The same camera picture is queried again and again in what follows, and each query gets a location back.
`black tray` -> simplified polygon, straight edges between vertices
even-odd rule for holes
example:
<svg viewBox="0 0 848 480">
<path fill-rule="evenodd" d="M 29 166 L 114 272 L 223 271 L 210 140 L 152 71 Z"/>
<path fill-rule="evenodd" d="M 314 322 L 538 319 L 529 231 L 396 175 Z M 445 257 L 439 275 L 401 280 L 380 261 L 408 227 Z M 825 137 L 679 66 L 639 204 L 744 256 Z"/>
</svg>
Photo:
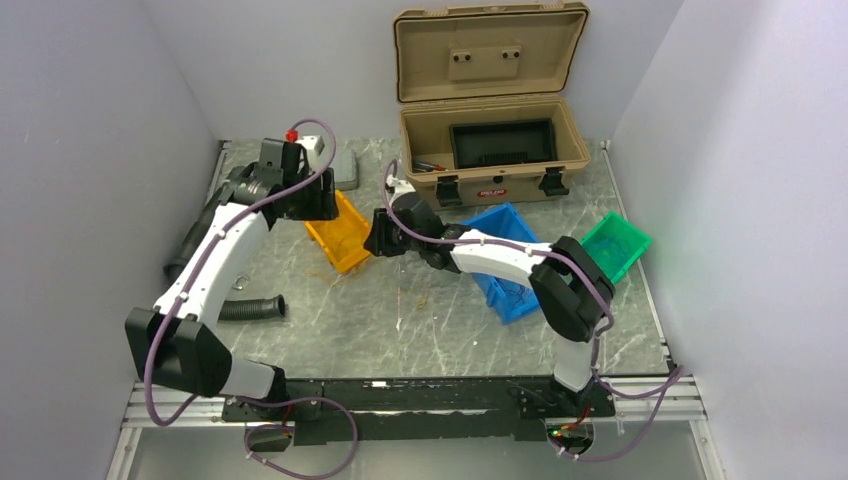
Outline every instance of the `black tray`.
<svg viewBox="0 0 848 480">
<path fill-rule="evenodd" d="M 477 168 L 556 160 L 551 119 L 451 125 L 456 168 Z"/>
</svg>

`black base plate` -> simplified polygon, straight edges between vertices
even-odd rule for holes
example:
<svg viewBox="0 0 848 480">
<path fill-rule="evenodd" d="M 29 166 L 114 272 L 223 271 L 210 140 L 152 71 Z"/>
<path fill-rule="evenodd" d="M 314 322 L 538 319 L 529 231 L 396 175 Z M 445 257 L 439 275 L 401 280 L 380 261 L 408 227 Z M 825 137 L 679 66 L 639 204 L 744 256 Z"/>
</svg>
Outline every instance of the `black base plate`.
<svg viewBox="0 0 848 480">
<path fill-rule="evenodd" d="M 590 418 L 615 415 L 600 386 L 589 387 L 575 405 L 550 376 L 289 380 L 287 390 L 292 398 L 323 396 L 355 412 L 361 440 L 512 436 L 536 441 L 545 439 L 540 421 L 545 418 L 579 417 L 587 406 Z M 221 418 L 279 422 L 282 412 L 277 413 L 269 418 L 236 404 L 225 407 Z M 321 403 L 298 404 L 289 418 L 297 422 L 295 445 L 350 440 L 347 417 Z"/>
</svg>

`toolbox latch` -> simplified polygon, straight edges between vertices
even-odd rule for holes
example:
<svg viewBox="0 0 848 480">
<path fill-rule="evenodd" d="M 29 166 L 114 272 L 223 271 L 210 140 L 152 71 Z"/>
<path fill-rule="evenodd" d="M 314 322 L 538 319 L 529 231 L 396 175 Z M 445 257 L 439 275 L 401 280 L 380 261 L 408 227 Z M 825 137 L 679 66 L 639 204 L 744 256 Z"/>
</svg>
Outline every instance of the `toolbox latch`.
<svg viewBox="0 0 848 480">
<path fill-rule="evenodd" d="M 544 191 L 547 197 L 568 195 L 568 188 L 562 184 L 562 167 L 546 168 L 539 190 Z"/>
<path fill-rule="evenodd" d="M 458 177 L 456 175 L 439 177 L 439 181 L 436 184 L 436 198 L 439 199 L 439 205 L 443 207 L 462 205 L 457 180 Z"/>
</svg>

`white enclosure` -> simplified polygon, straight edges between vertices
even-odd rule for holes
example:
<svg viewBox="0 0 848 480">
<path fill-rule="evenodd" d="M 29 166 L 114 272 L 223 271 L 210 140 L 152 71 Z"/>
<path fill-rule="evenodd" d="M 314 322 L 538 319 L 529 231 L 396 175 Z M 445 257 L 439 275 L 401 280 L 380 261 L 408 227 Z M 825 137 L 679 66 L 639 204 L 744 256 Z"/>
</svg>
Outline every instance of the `white enclosure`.
<svg viewBox="0 0 848 480">
<path fill-rule="evenodd" d="M 136 380 L 123 321 L 165 290 L 216 140 L 307 116 L 397 136 L 391 22 L 446 2 L 11 3 L 0 468 L 102 478 Z M 848 2 L 586 3 L 564 95 L 585 137 L 612 140 L 629 218 L 654 238 L 659 318 L 728 477 L 843 478 Z"/>
<path fill-rule="evenodd" d="M 613 137 L 731 478 L 845 476 L 846 22 L 841 1 L 689 0 Z"/>
</svg>

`black flexible hose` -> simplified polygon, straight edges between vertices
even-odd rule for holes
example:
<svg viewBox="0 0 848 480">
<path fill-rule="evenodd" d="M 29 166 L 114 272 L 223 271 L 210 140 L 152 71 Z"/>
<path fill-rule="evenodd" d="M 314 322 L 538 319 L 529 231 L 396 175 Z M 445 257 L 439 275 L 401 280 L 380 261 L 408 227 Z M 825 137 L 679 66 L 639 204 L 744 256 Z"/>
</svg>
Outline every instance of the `black flexible hose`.
<svg viewBox="0 0 848 480">
<path fill-rule="evenodd" d="M 282 295 L 257 300 L 231 300 L 221 307 L 219 320 L 264 320 L 280 318 L 286 314 L 286 301 Z"/>
</svg>

